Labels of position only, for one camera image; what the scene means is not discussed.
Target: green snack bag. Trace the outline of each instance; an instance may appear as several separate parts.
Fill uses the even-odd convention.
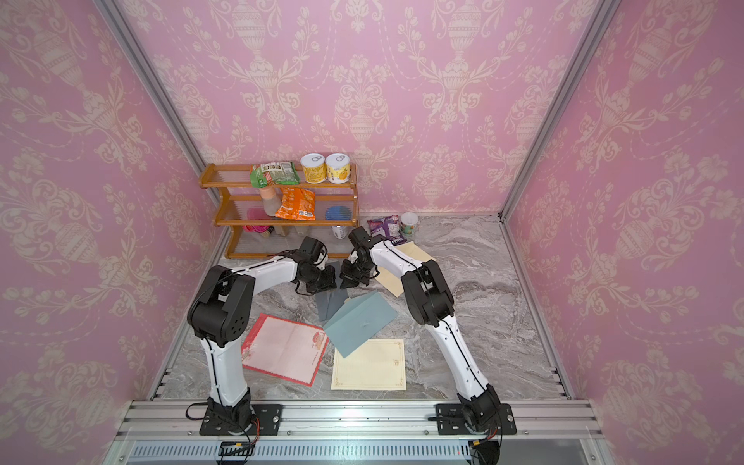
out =
[[[273,161],[253,165],[251,186],[261,189],[272,184],[300,184],[300,176],[297,176],[295,164],[291,161]]]

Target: metal mounting plate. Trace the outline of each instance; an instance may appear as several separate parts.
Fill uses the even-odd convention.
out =
[[[261,436],[276,436],[279,434],[279,425],[281,424],[281,404],[254,404],[253,411],[258,417],[258,424],[260,425]],[[255,436],[256,426],[251,425],[246,429],[245,432],[231,432],[234,429],[234,425],[222,421],[212,411],[207,410],[204,413],[204,420],[202,420],[202,427],[199,429],[199,435],[201,436],[226,436],[228,434],[234,434],[236,436]]]
[[[465,426],[461,404],[437,404],[436,409],[438,417],[447,417],[446,420],[437,420],[437,430],[440,435],[453,436],[472,434],[467,426]],[[501,427],[504,430],[504,436],[516,434],[516,424],[514,423],[514,413],[512,412],[511,405],[502,403],[498,408],[498,417],[501,420]],[[498,426],[496,426],[496,429],[497,436],[502,434],[502,432],[498,430]]]

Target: gray marble surface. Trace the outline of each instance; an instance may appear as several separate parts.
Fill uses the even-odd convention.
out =
[[[455,315],[481,371],[502,399],[556,399],[548,360],[519,287],[496,217],[423,217],[414,241],[436,258],[455,296]],[[243,266],[249,260],[226,260]],[[405,340],[406,391],[331,391],[329,343],[312,387],[244,369],[255,399],[456,399],[455,381],[436,342],[376,281],[349,289],[351,297],[377,289],[398,316],[375,338]],[[256,295],[250,328],[261,313],[320,325],[315,300],[283,284]],[[206,356],[190,331],[165,385],[166,399],[199,399],[209,392]]]

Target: canned food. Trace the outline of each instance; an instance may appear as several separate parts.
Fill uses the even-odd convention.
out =
[[[308,153],[300,158],[302,170],[305,173],[305,181],[310,184],[318,184],[326,179],[325,157],[320,153]]]
[[[343,184],[351,177],[351,158],[344,153],[333,153],[326,157],[328,180],[334,184]]]

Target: orange snack bag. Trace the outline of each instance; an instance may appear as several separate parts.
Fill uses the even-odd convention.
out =
[[[284,219],[315,219],[315,193],[298,187],[282,187],[281,207],[277,217]]]

